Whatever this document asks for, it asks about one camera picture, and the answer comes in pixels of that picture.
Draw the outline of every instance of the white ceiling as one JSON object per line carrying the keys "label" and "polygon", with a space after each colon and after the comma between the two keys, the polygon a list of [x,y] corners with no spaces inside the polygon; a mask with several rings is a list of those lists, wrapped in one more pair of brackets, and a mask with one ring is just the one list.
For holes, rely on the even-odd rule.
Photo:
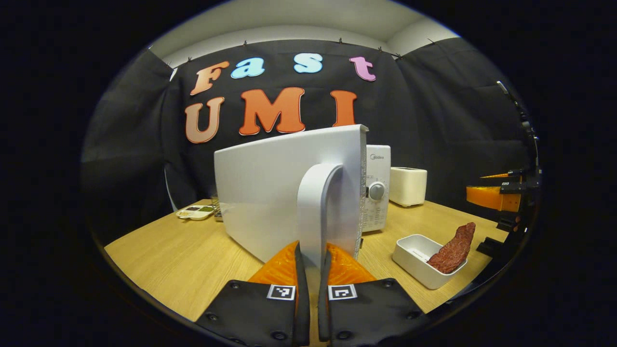
{"label": "white ceiling", "polygon": [[161,36],[151,51],[164,57],[214,36],[275,25],[333,28],[385,42],[422,18],[390,0],[232,0]]}

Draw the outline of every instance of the blue letter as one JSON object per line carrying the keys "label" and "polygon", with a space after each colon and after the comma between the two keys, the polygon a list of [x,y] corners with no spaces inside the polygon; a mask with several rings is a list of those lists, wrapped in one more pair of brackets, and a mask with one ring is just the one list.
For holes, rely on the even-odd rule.
{"label": "blue letter", "polygon": [[317,53],[300,53],[294,57],[294,70],[297,73],[315,73],[321,71],[321,63],[323,58]]}
{"label": "blue letter", "polygon": [[261,58],[249,58],[239,62],[236,65],[237,69],[233,70],[231,73],[232,78],[242,78],[242,77],[255,77],[261,75],[264,71],[263,68],[263,59]]}

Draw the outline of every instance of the orange letter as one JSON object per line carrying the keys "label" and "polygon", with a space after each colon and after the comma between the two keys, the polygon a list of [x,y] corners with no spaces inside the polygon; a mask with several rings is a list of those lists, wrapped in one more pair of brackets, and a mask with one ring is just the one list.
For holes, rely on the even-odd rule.
{"label": "orange letter", "polygon": [[218,113],[225,98],[219,97],[211,99],[206,103],[210,108],[210,122],[208,128],[203,132],[199,131],[197,125],[199,121],[199,110],[203,107],[202,103],[193,104],[184,110],[186,113],[186,138],[192,143],[204,143],[210,141],[218,131]]}
{"label": "orange letter", "polygon": [[212,83],[210,83],[210,79],[216,81],[221,75],[221,69],[226,68],[230,65],[230,62],[221,62],[217,65],[213,65],[210,67],[206,67],[197,72],[197,83],[195,83],[195,89],[191,91],[191,95],[196,95],[204,90],[210,89]]}
{"label": "orange letter", "polygon": [[333,127],[355,124],[354,100],[358,97],[350,91],[333,90],[330,95],[336,101],[336,123]]}
{"label": "orange letter", "polygon": [[276,126],[280,133],[295,133],[304,130],[304,124],[300,119],[300,98],[304,95],[302,88],[285,88],[276,98],[274,104],[261,89],[247,90],[241,94],[245,100],[244,125],[240,128],[240,135],[255,135],[259,132],[257,118],[263,125],[263,129],[269,133],[274,123],[281,115],[281,121]]}

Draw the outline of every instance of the raw steak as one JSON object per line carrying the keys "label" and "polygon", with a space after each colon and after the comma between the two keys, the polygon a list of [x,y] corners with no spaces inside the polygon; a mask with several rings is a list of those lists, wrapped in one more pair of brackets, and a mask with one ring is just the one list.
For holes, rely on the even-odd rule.
{"label": "raw steak", "polygon": [[451,273],[467,258],[475,231],[476,224],[474,222],[458,227],[454,238],[426,263],[444,274]]}

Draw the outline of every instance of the wall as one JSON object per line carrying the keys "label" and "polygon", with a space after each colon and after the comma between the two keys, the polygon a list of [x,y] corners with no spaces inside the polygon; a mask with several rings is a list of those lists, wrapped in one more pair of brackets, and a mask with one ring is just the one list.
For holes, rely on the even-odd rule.
{"label": "wall", "polygon": [[304,25],[278,25],[275,27],[253,28],[234,31],[193,44],[163,57],[163,61],[173,68],[185,63],[188,57],[197,58],[222,49],[240,46],[244,43],[274,41],[274,40],[328,40],[359,44],[361,46],[379,48],[390,52],[389,46],[382,41],[364,35],[330,28],[310,27]]}
{"label": "wall", "polygon": [[431,43],[428,39],[439,41],[454,37],[459,36],[433,19],[423,18],[394,34],[388,40],[387,46],[392,49],[389,52],[399,53],[402,56]]}

